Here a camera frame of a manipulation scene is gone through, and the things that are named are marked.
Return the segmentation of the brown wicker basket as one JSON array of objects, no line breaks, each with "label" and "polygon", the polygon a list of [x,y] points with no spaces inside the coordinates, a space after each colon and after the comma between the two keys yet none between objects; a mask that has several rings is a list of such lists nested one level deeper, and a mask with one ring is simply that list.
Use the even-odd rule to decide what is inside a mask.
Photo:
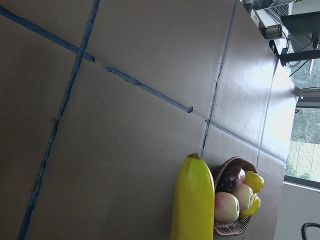
[{"label": "brown wicker basket", "polygon": [[[256,167],[249,161],[242,159],[239,156],[234,156],[223,164],[216,166],[211,172],[213,176],[214,189],[218,192],[218,182],[221,178],[222,173],[229,165],[236,165],[241,167],[245,171],[257,173]],[[239,217],[237,220],[231,223],[219,223],[214,222],[214,232],[221,237],[231,237],[241,235],[248,227],[252,216],[247,218]]]}]

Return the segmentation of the dark purple fruit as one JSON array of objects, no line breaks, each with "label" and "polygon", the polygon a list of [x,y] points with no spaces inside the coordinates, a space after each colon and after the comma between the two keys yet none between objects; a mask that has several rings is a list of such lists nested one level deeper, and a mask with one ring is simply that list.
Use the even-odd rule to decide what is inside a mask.
[{"label": "dark purple fruit", "polygon": [[228,165],[222,172],[216,186],[217,192],[231,193],[245,180],[245,171],[238,165]]}]

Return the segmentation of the yellow star fruit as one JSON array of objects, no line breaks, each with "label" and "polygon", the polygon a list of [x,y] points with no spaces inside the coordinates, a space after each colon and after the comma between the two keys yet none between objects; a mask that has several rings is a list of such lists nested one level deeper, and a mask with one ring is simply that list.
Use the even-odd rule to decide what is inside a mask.
[{"label": "yellow star fruit", "polygon": [[249,186],[254,194],[261,192],[265,186],[264,179],[252,171],[245,172],[243,183]]}]

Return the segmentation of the yellow lemon fruit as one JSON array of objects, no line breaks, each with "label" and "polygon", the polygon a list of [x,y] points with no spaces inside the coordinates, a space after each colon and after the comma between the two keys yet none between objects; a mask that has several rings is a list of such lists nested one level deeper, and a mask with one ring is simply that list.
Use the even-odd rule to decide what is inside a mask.
[{"label": "yellow lemon fruit", "polygon": [[253,196],[253,203],[251,207],[248,208],[247,210],[241,211],[239,217],[241,219],[246,219],[250,216],[253,216],[259,211],[260,207],[261,207],[261,200],[258,197],[258,195],[255,193]]}]

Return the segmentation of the small metal cup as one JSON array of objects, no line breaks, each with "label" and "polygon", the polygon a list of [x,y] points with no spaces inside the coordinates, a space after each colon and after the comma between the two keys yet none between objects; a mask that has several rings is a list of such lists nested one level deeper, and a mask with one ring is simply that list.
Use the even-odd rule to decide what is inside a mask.
[{"label": "small metal cup", "polygon": [[275,24],[265,28],[265,38],[267,40],[281,39],[283,35],[282,25]]}]

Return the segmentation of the black monitor screen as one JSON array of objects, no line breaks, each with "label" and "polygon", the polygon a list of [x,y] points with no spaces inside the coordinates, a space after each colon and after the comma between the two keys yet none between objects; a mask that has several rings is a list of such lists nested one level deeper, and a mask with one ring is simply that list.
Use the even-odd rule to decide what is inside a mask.
[{"label": "black monitor screen", "polygon": [[281,21],[289,32],[292,53],[280,54],[282,63],[320,58],[320,13],[307,12],[282,16]]}]

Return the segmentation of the grey office chair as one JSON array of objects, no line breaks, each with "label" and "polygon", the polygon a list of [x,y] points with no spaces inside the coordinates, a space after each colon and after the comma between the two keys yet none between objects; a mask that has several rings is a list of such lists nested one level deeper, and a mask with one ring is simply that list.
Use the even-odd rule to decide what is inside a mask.
[{"label": "grey office chair", "polygon": [[302,240],[315,240],[319,239],[316,234],[320,233],[320,224],[314,222],[306,222],[301,226],[301,239]]}]

